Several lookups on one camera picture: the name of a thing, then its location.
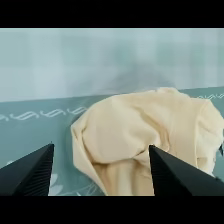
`checkered tablecloth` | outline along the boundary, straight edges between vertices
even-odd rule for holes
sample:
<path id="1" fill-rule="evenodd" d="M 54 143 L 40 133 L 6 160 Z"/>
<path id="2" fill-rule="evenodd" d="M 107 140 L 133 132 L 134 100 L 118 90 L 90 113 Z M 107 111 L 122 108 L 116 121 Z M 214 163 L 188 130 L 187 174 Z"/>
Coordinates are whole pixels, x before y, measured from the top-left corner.
<path id="1" fill-rule="evenodd" d="M 224 29 L 0 29 L 0 101 L 224 85 Z"/>

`beige cloth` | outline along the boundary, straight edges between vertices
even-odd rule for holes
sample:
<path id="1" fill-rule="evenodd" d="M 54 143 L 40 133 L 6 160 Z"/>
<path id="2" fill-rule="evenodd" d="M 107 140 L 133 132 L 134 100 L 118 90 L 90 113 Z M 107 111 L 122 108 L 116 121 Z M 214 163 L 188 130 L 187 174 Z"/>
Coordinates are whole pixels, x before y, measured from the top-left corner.
<path id="1" fill-rule="evenodd" d="M 212 175 L 223 128 L 210 100 L 173 88 L 116 95 L 72 125 L 74 165 L 106 195 L 154 195 L 150 144 Z"/>

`cream towel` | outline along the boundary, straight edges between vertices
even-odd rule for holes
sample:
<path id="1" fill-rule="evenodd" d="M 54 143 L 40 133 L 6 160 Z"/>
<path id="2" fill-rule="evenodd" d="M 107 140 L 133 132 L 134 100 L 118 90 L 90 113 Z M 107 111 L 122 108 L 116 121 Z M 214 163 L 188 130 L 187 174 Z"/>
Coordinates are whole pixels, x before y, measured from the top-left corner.
<path id="1" fill-rule="evenodd" d="M 154 195 L 150 144 L 212 175 L 223 128 L 210 100 L 173 88 L 116 95 L 71 126 L 74 164 L 106 195 Z"/>

